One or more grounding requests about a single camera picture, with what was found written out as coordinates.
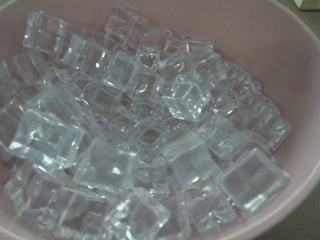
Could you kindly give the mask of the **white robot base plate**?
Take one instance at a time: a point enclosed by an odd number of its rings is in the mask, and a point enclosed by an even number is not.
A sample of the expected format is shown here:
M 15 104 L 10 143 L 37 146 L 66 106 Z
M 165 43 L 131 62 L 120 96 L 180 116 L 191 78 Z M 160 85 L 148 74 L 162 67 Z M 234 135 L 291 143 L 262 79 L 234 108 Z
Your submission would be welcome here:
M 320 0 L 294 0 L 296 6 L 303 11 L 320 10 Z

